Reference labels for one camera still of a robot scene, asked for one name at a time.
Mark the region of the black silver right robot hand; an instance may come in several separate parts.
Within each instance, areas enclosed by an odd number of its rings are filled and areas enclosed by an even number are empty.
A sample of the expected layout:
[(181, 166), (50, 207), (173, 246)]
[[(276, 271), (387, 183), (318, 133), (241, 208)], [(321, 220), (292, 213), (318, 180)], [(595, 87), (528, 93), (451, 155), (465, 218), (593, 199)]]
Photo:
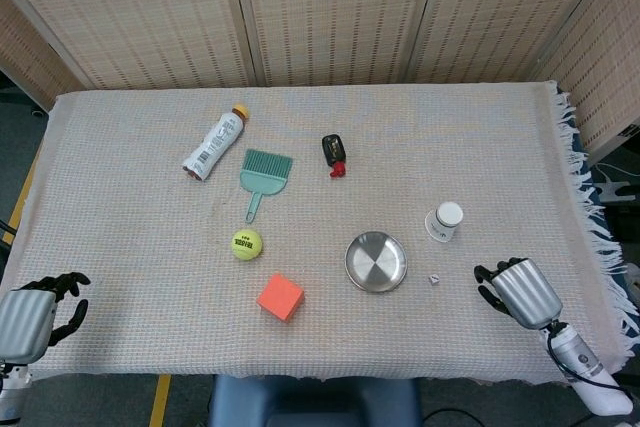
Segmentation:
[(481, 297), (525, 329), (541, 330), (559, 319), (563, 304), (531, 259), (512, 257), (495, 270), (477, 265), (473, 274)]

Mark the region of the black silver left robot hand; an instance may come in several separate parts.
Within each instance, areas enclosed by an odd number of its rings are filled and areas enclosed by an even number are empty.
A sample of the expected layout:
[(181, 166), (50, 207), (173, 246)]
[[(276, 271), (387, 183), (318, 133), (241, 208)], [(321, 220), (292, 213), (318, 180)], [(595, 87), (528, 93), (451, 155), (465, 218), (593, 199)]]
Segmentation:
[(8, 291), (1, 299), (1, 363), (29, 365), (49, 347), (74, 334), (85, 320), (89, 301), (81, 299), (66, 324), (54, 327), (58, 304), (66, 294), (80, 295), (91, 280), (83, 273), (47, 276)]

